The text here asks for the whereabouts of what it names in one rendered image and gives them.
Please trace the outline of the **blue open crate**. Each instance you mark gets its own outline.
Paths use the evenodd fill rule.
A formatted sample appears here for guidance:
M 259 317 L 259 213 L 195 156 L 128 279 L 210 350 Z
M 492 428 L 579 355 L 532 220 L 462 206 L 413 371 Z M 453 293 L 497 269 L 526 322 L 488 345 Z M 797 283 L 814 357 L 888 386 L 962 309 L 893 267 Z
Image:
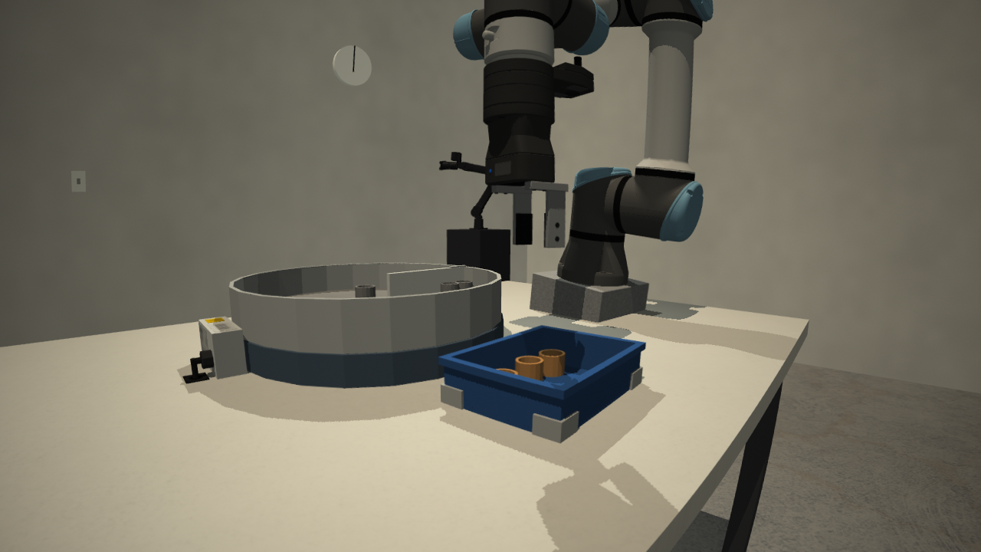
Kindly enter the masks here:
M 441 402 L 562 443 L 640 385 L 645 348 L 646 342 L 537 326 L 438 357 Z M 566 353 L 564 375 L 540 381 L 495 369 L 515 370 L 518 357 L 547 349 Z

